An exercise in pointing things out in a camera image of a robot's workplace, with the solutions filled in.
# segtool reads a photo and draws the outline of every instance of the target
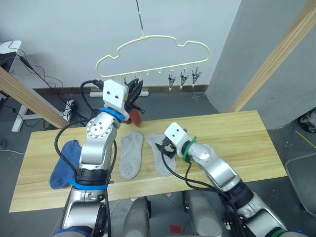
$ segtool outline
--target white wall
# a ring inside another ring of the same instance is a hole
[[[307,0],[242,0],[206,92],[219,112],[228,110],[306,3]],[[315,106],[316,27],[242,110],[258,110],[266,128],[274,129]]]
[[[175,36],[180,43],[198,40],[209,46],[211,59],[201,65],[197,81],[209,84],[240,1],[139,0],[139,4],[146,34]],[[115,55],[118,46],[140,36],[134,0],[2,0],[0,5],[0,40],[21,40],[30,63],[44,67],[46,75],[59,78],[65,86],[95,79],[98,59]],[[172,40],[151,39],[131,45],[119,61],[101,69],[109,75],[205,57],[198,46],[177,48]],[[15,76],[28,86],[46,87],[20,62],[14,67]],[[167,75],[168,71],[154,72],[141,78],[144,85],[167,85]],[[179,79],[178,72],[175,84],[180,84]]]

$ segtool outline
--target wooden pole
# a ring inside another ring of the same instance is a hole
[[[69,124],[62,116],[59,115],[57,109],[41,98],[33,90],[25,88],[17,79],[12,77],[2,67],[0,67],[0,88],[55,127],[62,128]]]
[[[228,112],[238,112],[253,97],[260,87],[278,69],[299,42],[316,23],[316,0],[309,0],[280,43],[271,52],[250,82],[245,86]]]

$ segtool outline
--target white plastic hanger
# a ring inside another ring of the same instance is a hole
[[[143,29],[143,23],[142,23],[142,19],[141,19],[141,15],[140,15],[140,10],[139,10],[139,6],[138,6],[138,1],[136,0],[136,3],[137,3],[137,9],[138,9],[138,15],[139,15],[139,20],[140,20],[140,24],[141,24],[141,28],[142,28],[142,33],[143,35],[138,38],[138,39],[134,39],[134,40],[131,40],[125,44],[122,44],[120,47],[117,48],[117,52],[118,52],[118,55],[113,57],[111,55],[107,55],[107,56],[104,56],[103,58],[101,58],[95,65],[95,70],[97,71],[97,73],[99,74],[100,77],[102,78],[113,78],[113,77],[116,77],[116,76],[122,76],[122,78],[125,78],[126,75],[129,75],[129,74],[134,74],[134,75],[137,75],[138,73],[146,73],[146,75],[149,75],[149,72],[151,71],[158,71],[158,73],[161,73],[161,70],[162,69],[166,69],[166,68],[169,68],[171,71],[173,71],[173,68],[175,67],[179,67],[179,66],[183,66],[184,68],[186,68],[188,65],[191,65],[191,64],[196,64],[197,67],[200,66],[201,63],[207,61],[209,58],[210,58],[210,50],[208,48],[208,46],[202,42],[199,42],[199,41],[192,41],[192,40],[188,40],[186,41],[184,44],[179,44],[178,43],[178,40],[175,38],[175,37],[172,37],[172,36],[161,36],[161,35],[151,35],[151,36],[146,36],[145,35],[145,32],[144,32],[144,29]],[[120,57],[120,50],[124,47],[126,47],[127,45],[129,44],[132,44],[132,43],[135,43],[135,42],[138,42],[138,41],[141,41],[141,40],[147,40],[147,39],[151,39],[151,38],[167,38],[167,39],[172,39],[175,41],[176,43],[176,46],[177,47],[185,47],[188,43],[193,43],[193,44],[199,44],[199,45],[202,45],[206,50],[207,50],[207,58],[206,59],[203,59],[203,60],[198,60],[198,61],[193,61],[193,62],[187,62],[187,63],[181,63],[181,64],[176,64],[176,65],[169,65],[169,66],[165,66],[165,67],[159,67],[159,68],[150,68],[150,69],[145,69],[145,70],[140,70],[140,71],[134,71],[134,72],[126,72],[126,73],[119,73],[119,74],[112,74],[112,75],[108,75],[108,76],[105,76],[105,75],[102,75],[99,71],[99,64],[104,61],[105,59],[107,58],[112,58],[112,59],[118,59]]]

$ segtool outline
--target blue sock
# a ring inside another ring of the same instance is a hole
[[[76,169],[78,168],[81,146],[77,140],[67,142],[61,150],[61,154],[63,154]],[[67,186],[73,175],[73,170],[66,164],[66,162],[64,162],[62,158],[59,158],[52,174],[50,175],[49,185],[52,189],[59,189]]]

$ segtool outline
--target gray sock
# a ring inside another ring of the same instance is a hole
[[[120,139],[119,170],[122,177],[132,179],[137,175],[142,158],[143,140],[143,135],[136,131],[130,131],[126,137]]]
[[[155,159],[155,167],[156,167],[156,170],[158,171],[158,173],[163,175],[163,176],[169,176],[171,173],[164,166],[164,163],[163,163],[162,158],[161,158],[161,152],[159,151],[159,149],[155,145],[155,143],[158,143],[159,145],[161,145],[162,144],[162,140],[164,138],[165,138],[165,136],[163,136],[163,135],[156,135],[156,134],[152,133],[146,138],[146,142],[152,148],[152,151],[153,151],[153,154],[154,154],[154,159]],[[176,169],[176,159],[175,159],[175,157],[173,157],[172,159],[170,159],[166,155],[163,155],[163,157],[164,157],[167,165],[173,171],[175,171],[175,169]]]

